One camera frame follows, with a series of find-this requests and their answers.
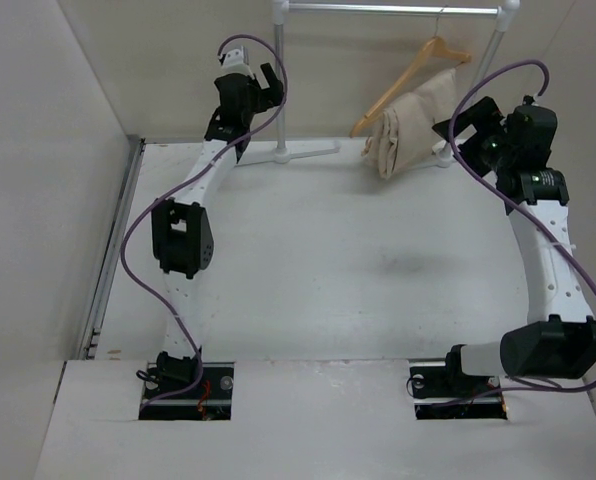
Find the beige trousers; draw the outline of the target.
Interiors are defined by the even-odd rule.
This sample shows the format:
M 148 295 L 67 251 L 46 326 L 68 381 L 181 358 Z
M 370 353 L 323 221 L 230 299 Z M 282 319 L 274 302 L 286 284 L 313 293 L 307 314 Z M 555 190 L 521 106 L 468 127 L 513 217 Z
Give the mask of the beige trousers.
M 419 165 L 439 141 L 433 126 L 457 106 L 457 70 L 441 71 L 385 107 L 373 124 L 362 155 L 379 176 L 391 177 Z

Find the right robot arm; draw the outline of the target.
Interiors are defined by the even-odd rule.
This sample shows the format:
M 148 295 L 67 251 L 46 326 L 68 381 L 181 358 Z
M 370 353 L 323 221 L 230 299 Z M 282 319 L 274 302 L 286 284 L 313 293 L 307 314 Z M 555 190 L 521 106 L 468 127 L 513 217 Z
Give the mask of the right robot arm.
M 467 394 L 478 377 L 573 380 L 596 363 L 596 320 L 569 261 L 569 192 L 564 175 L 547 165 L 557 125 L 555 112 L 532 99 L 503 115 L 484 97 L 433 127 L 443 139 L 474 128 L 457 151 L 477 180 L 494 174 L 496 194 L 507 198 L 528 291 L 525 326 L 448 353 L 441 380 L 453 395 Z

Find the white clothes rack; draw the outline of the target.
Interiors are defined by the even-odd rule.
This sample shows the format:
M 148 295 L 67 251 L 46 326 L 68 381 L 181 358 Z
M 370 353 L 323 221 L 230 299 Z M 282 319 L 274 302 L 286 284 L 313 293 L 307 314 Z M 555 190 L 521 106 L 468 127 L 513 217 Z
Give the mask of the white clothes rack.
M 274 43 L 272 52 L 279 56 L 276 65 L 280 66 L 284 59 L 284 24 L 291 13 L 353 13 L 365 15 L 429 17 L 440 20 L 443 17 L 493 18 L 496 21 L 485 53 L 483 54 L 473 82 L 484 79 L 497 53 L 499 45 L 514 21 L 521 3 L 519 1 L 501 1 L 496 7 L 463 7 L 463 6 L 411 6 L 387 4 L 351 4 L 351 3 L 322 3 L 303 1 L 274 1 L 272 3 L 272 23 L 274 27 Z M 354 124 L 350 136 L 359 136 L 367 130 L 378 118 L 382 109 L 393 100 L 407 82 L 427 64 L 432 58 L 446 59 L 466 64 L 471 61 L 471 55 L 448 47 L 446 41 L 438 34 L 433 34 L 416 54 L 412 63 L 398 80 L 382 95 L 382 97 Z M 285 114 L 279 113 L 274 119 L 276 124 L 276 145 L 265 147 L 251 143 L 249 150 L 243 154 L 240 164 L 253 165 L 261 163 L 285 164 L 294 159 L 310 158 L 335 154 L 340 150 L 340 143 L 334 140 L 305 140 L 289 141 L 286 134 Z

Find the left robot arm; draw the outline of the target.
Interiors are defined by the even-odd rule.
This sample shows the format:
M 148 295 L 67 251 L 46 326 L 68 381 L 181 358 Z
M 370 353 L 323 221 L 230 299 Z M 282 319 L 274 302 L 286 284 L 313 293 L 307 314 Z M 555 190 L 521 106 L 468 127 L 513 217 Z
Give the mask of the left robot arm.
M 262 64 L 261 71 L 265 87 L 245 67 L 229 67 L 214 81 L 219 105 L 209 121 L 200 156 L 185 186 L 151 212 L 153 255 L 174 309 L 156 360 L 160 397 L 188 399 L 202 387 L 204 327 L 196 302 L 199 276 L 215 253 L 209 203 L 244 154 L 254 116 L 281 106 L 284 100 L 284 85 L 272 65 Z

